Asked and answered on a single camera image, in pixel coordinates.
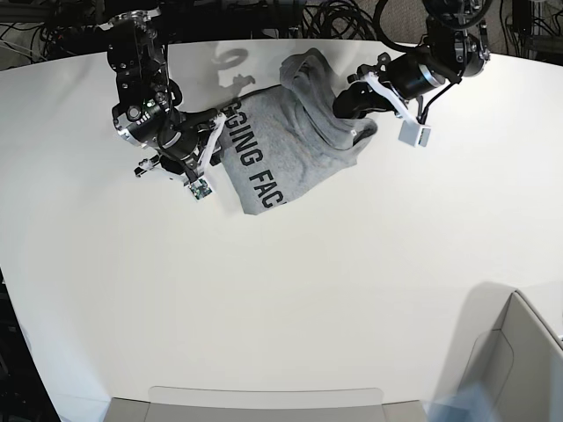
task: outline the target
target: cable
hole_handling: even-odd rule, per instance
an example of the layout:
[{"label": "cable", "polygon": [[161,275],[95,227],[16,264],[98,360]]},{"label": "cable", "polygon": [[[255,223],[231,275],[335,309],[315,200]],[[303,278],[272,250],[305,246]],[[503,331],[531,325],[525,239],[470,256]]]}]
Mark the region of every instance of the cable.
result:
[{"label": "cable", "polygon": [[508,18],[510,18],[512,15],[508,15],[504,18],[504,25],[507,28],[507,32],[508,32],[508,37],[510,38],[510,42],[512,43],[512,45],[514,46],[514,50],[515,50],[515,54],[516,57],[522,57],[521,56],[521,52],[520,52],[520,41],[516,39],[516,35],[514,33],[514,30],[512,28],[512,25],[508,24]]},{"label": "cable", "polygon": [[[461,69],[461,71],[459,72],[459,77],[463,77],[464,73],[465,73],[465,69],[467,69],[467,46],[464,43],[464,66]],[[419,117],[419,123],[421,125],[426,124],[426,119],[428,118],[428,112],[430,111],[430,106],[439,98],[441,97],[443,94],[445,94],[446,92],[448,92],[455,84],[453,82],[450,82],[450,84],[448,86],[446,86],[443,90],[441,90],[440,92],[438,92],[437,95],[435,95],[430,101],[428,101],[428,104],[426,104],[426,106],[424,107],[424,110],[422,111],[422,114]]]},{"label": "cable", "polygon": [[304,38],[376,39],[371,16],[355,0],[328,0],[320,5],[305,6],[303,12],[301,29]]},{"label": "cable", "polygon": [[400,44],[391,41],[391,39],[385,35],[384,30],[381,27],[381,16],[384,12],[385,5],[387,5],[388,2],[389,0],[379,0],[376,4],[376,9],[373,12],[371,24],[376,30],[377,40],[383,42],[388,48],[400,51],[401,53],[408,53],[409,51],[416,50],[416,47],[401,46]]},{"label": "cable", "polygon": [[14,46],[14,47],[21,48],[22,50],[29,51],[32,55],[36,55],[36,56],[40,57],[41,59],[43,59],[44,61],[47,60],[45,57],[43,57],[43,56],[40,55],[39,53],[34,53],[34,52],[33,52],[32,50],[30,50],[29,48],[20,46],[19,44],[16,44],[15,42],[6,41],[6,40],[1,40],[1,42],[3,42],[4,44],[7,44],[8,46]]},{"label": "cable", "polygon": [[491,8],[491,5],[493,4],[493,0],[485,0],[485,3],[483,4],[483,6],[481,7],[481,10],[473,17],[471,18],[468,22],[465,22],[464,24],[459,24],[459,23],[455,23],[452,20],[447,20],[444,19],[440,13],[438,13],[433,7],[432,5],[429,3],[428,0],[422,0],[422,2],[424,3],[424,7],[426,8],[426,10],[428,11],[428,14],[436,19],[438,22],[440,22],[442,25],[444,25],[446,28],[451,29],[452,31],[463,31],[464,29],[469,29],[472,26],[475,26],[476,24],[478,24],[481,20],[483,20],[483,18],[485,17],[486,13],[489,11],[489,9]]},{"label": "cable", "polygon": [[499,6],[499,20],[501,21],[502,36],[504,37],[504,46],[507,49],[507,55],[510,55],[510,52],[508,51],[507,28],[504,25],[504,20],[502,19],[502,7],[503,6],[504,6],[504,0],[501,0],[501,5]]},{"label": "cable", "polygon": [[32,50],[32,51],[33,51],[33,42],[35,41],[35,37],[37,36],[37,33],[41,30],[41,27],[42,27],[42,25],[38,26],[37,29],[33,32],[32,40],[29,43],[29,49]]},{"label": "cable", "polygon": [[14,48],[9,48],[9,47],[3,46],[2,44],[0,44],[0,48],[5,48],[5,49],[8,50],[8,51],[13,51],[14,53],[18,53],[18,54],[20,54],[20,55],[23,55],[24,57],[27,57],[29,60],[32,60],[32,57],[30,57],[30,56],[27,55],[26,53],[23,53],[23,52],[21,52],[21,51],[18,51],[18,50],[16,50],[16,49],[14,49]]},{"label": "cable", "polygon": [[552,15],[552,21],[557,26],[557,29],[559,30],[559,35],[561,35],[561,24],[559,23],[559,16],[561,16],[561,14],[563,14],[563,11],[558,11],[557,13]]},{"label": "cable", "polygon": [[422,111],[422,114],[419,117],[419,123],[421,125],[426,124],[426,119],[428,118],[428,111],[429,111],[432,103],[434,103],[439,97],[441,97],[443,94],[445,94],[447,91],[449,91],[454,85],[455,84],[453,82],[450,82],[450,84],[448,86],[446,86],[443,90],[438,92],[438,94],[435,95],[430,101],[428,101],[428,104],[426,104],[426,106],[424,107],[424,110]]},{"label": "cable", "polygon": [[543,30],[545,30],[547,33],[549,33],[552,37],[556,37],[557,34],[555,33],[555,31],[553,31],[553,28],[551,28],[550,26],[548,26],[545,21],[543,19],[540,18],[534,18],[533,20],[534,24],[536,24],[537,26],[539,26],[540,28],[542,28]]},{"label": "cable", "polygon": [[6,30],[2,33],[2,35],[0,35],[0,40],[4,37],[5,34],[8,33],[8,31],[10,31],[12,28],[15,28],[15,27],[16,27],[16,24],[8,25],[8,29],[6,29]]},{"label": "cable", "polygon": [[54,0],[50,16],[40,29],[40,40],[44,42],[42,55],[49,58],[75,56],[69,50],[68,40],[76,41],[75,36],[84,35],[84,28],[94,23],[96,8],[85,0]]}]

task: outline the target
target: white table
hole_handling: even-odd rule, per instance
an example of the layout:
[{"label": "white table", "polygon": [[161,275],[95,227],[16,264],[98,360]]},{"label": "white table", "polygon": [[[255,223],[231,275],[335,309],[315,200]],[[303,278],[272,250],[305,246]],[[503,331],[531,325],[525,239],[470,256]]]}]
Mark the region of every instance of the white table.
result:
[{"label": "white table", "polygon": [[[309,47],[341,76],[337,90],[384,51],[171,46],[181,108],[230,99],[237,75],[255,79],[243,94],[277,84],[282,60]],[[247,57],[225,69],[218,57],[233,49]],[[433,105],[426,149],[376,116],[357,166],[254,217],[222,166],[202,203],[134,177],[152,152],[113,129],[105,55],[2,72],[0,264],[55,407],[97,420],[110,397],[148,400],[157,385],[377,387],[387,403],[449,394],[510,291],[563,280],[561,80],[563,68],[495,55]],[[563,302],[536,297],[540,309]]]}]

